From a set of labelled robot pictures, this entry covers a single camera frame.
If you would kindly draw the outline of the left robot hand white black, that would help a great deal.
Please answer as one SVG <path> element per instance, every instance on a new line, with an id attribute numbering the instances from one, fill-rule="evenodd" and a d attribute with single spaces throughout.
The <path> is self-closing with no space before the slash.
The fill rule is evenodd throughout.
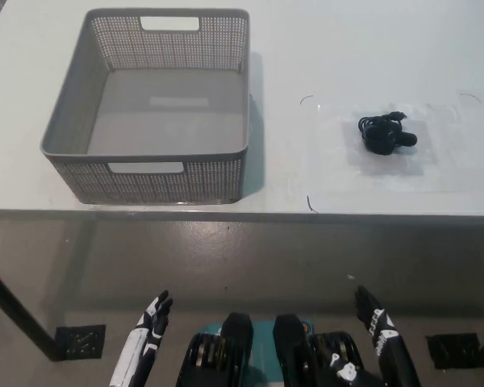
<path id="1" fill-rule="evenodd" d="M 145 386 L 169 323 L 172 304 L 167 289 L 149 304 L 126 339 L 109 386 Z"/>

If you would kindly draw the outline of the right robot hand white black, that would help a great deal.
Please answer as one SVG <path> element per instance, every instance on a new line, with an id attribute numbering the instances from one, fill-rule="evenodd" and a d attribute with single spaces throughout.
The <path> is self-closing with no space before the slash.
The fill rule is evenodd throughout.
<path id="1" fill-rule="evenodd" d="M 333 353 L 329 369 L 335 380 L 340 386 L 420 386 L 407 345 L 385 307 L 362 285 L 354 296 L 357 317 L 371 337 L 381 376 Z"/>

